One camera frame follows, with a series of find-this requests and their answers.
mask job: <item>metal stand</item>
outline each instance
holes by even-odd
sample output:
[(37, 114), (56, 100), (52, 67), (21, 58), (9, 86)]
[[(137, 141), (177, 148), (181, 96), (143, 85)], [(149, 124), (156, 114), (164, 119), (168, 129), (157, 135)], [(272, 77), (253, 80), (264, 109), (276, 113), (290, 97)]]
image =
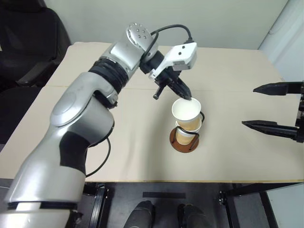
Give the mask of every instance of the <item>metal stand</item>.
[(105, 200), (108, 198), (109, 189), (103, 188), (101, 183), (86, 183), (83, 194), (95, 196), (89, 228), (99, 228), (104, 211)]
[(244, 187), (235, 188), (233, 184), (233, 189), (228, 191), (219, 191), (219, 203), (226, 207), (227, 218), (229, 222), (230, 228), (240, 228), (238, 221), (238, 214), (236, 207), (234, 205), (233, 198), (241, 197), (242, 195), (248, 195), (252, 193), (259, 193), (261, 197), (261, 201), (267, 216), (267, 220), (270, 228), (278, 228), (276, 223), (275, 215), (272, 211), (271, 204), (266, 193), (267, 190), (278, 189), (290, 185), (295, 185), (299, 183), (256, 183), (250, 184)]

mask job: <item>beige table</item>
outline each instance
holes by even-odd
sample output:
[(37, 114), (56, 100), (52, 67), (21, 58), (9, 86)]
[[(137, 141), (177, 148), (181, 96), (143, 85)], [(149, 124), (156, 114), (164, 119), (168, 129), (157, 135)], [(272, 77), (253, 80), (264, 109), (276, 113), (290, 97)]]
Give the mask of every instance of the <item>beige table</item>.
[[(85, 66), (80, 60), (86, 62), (87, 58), (79, 58), (81, 54), (76, 49), (83, 53), (91, 48), (91, 52), (95, 53), (97, 47), (101, 46), (105, 48), (107, 45), (82, 43), (69, 48), (62, 65), (41, 90), (0, 153), (0, 178), (14, 178), (23, 160), (46, 132), (53, 106), (65, 91), (69, 80), (75, 77), (66, 76), (66, 65), (71, 66), (70, 62), (74, 62), (74, 68), (78, 70), (73, 74), (77, 75), (92, 65), (87, 63)], [(219, 55), (217, 62), (221, 62), (222, 67), (213, 64), (212, 68), (209, 61), (208, 66), (205, 66), (209, 69), (209, 76), (200, 77), (197, 76), (197, 69), (203, 69), (201, 59), (207, 51), (213, 58), (213, 52)], [(303, 181), (303, 144), (264, 135), (241, 124), (242, 120), (263, 119), (294, 125), (298, 108), (298, 100), (294, 95), (275, 97), (251, 92), (255, 86), (280, 80), (271, 64), (258, 51), (202, 48), (198, 54), (196, 70), (187, 72), (187, 83), (190, 88), (196, 88), (192, 90), (193, 96), (200, 100), (206, 116), (198, 148), (192, 153), (183, 154), (171, 147), (169, 133), (174, 128), (171, 105), (178, 97), (172, 91), (165, 90), (160, 99), (155, 101), (152, 98), (155, 91), (149, 87), (153, 82), (137, 73), (131, 85), (119, 94), (118, 107), (111, 110), (115, 128), (109, 137), (112, 144), (109, 160), (87, 181)], [(231, 62), (230, 66), (225, 64), (223, 56)], [(231, 56), (239, 60), (238, 64), (232, 64)], [(255, 69), (254, 65), (256, 68), (258, 65), (263, 66), (264, 71)], [(244, 68), (250, 68), (251, 77), (243, 75), (246, 72)], [(224, 83), (216, 85), (211, 78), (220, 81), (220, 75), (226, 75), (226, 78), (223, 79)], [(241, 79), (248, 92), (243, 91), (241, 86), (235, 86)], [(144, 82), (147, 87), (141, 88)], [(106, 153), (106, 142), (90, 148), (87, 172), (98, 167)]]

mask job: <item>cup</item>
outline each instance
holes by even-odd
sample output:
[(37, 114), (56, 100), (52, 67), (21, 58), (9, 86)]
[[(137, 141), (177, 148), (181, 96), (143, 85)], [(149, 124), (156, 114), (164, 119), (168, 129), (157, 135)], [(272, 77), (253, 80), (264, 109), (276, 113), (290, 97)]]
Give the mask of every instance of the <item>cup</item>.
[(172, 105), (174, 118), (178, 125), (186, 131), (194, 131), (199, 128), (201, 125), (200, 110), (200, 102), (193, 97), (190, 101), (180, 98)]
[[(188, 131), (188, 132), (198, 133), (200, 131), (201, 124), (202, 124), (202, 122), (201, 122), (201, 119), (199, 118), (199, 127), (195, 130)], [(175, 122), (175, 126), (180, 126), (177, 121)], [(176, 140), (181, 145), (188, 145), (193, 140), (194, 137), (195, 137), (194, 134), (186, 133), (179, 128), (176, 131)]]

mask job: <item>brown coaster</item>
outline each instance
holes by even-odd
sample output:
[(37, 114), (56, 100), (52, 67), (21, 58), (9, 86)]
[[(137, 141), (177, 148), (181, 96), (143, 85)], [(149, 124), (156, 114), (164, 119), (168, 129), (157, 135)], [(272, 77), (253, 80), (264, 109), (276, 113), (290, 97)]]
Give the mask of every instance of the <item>brown coaster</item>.
[(188, 145), (181, 145), (176, 140), (175, 135), (176, 135), (176, 128), (174, 128), (170, 133), (171, 146), (174, 149), (176, 149), (177, 151), (182, 152), (182, 153), (189, 153), (189, 152), (194, 151), (197, 148), (199, 141), (200, 141), (199, 136), (196, 135)]

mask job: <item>chair armrest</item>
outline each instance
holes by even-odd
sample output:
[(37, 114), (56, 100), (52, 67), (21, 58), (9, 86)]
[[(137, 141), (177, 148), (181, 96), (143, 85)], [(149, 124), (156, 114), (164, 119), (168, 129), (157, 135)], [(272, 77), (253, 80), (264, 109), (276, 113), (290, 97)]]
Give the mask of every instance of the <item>chair armrest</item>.
[(38, 81), (39, 78), (44, 75), (44, 73), (53, 67), (54, 63), (52, 61), (38, 62), (30, 71), (28, 71), (21, 79), (19, 79), (17, 83), (21, 86), (31, 86), (36, 81)]

